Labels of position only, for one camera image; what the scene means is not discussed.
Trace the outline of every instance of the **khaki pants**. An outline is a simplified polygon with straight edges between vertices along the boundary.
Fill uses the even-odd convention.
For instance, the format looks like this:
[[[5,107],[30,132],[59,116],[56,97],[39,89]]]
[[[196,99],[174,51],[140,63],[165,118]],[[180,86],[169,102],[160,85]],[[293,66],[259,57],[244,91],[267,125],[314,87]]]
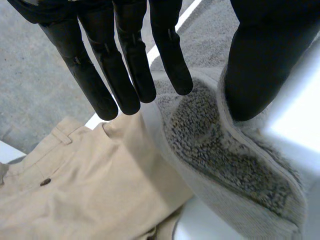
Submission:
[[[139,113],[94,130],[66,118],[1,174],[0,239],[171,239],[193,195]]]

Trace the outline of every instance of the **fabric fold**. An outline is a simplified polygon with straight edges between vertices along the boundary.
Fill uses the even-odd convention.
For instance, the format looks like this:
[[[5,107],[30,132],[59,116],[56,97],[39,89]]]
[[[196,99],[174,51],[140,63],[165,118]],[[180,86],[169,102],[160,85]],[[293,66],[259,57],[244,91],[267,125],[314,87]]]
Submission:
[[[194,90],[184,97],[155,72],[158,97],[142,107],[146,128],[194,193],[242,236],[300,238],[307,203],[299,175],[257,131],[234,125],[224,71],[191,71]]]

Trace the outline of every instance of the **fleece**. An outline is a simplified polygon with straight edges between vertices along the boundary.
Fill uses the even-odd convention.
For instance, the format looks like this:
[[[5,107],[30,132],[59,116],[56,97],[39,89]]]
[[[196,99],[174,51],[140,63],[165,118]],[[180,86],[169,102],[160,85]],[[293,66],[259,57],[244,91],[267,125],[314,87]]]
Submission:
[[[226,104],[224,76],[238,24],[230,1],[204,0],[179,32],[193,91],[177,95],[157,58],[157,98],[143,104],[143,119],[163,157],[242,236],[301,239],[305,189],[290,159],[258,131],[268,109],[235,122]]]

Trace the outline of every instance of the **belt loop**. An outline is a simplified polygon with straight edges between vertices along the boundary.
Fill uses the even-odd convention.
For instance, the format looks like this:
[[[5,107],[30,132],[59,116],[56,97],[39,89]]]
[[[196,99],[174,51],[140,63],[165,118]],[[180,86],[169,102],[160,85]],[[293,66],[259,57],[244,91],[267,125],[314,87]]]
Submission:
[[[54,127],[51,133],[56,138],[58,138],[61,142],[63,142],[65,145],[72,143],[72,140],[67,135],[65,135],[62,131],[60,131],[57,127]]]

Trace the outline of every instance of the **white surface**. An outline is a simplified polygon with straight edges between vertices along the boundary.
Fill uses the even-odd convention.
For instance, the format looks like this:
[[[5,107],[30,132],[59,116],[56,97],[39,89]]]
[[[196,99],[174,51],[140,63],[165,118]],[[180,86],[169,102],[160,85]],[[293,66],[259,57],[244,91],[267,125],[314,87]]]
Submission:
[[[0,141],[0,163],[6,164],[23,156],[25,156],[23,152],[4,143],[3,141]]]
[[[242,240],[232,227],[198,198],[187,202],[176,226],[174,240]]]

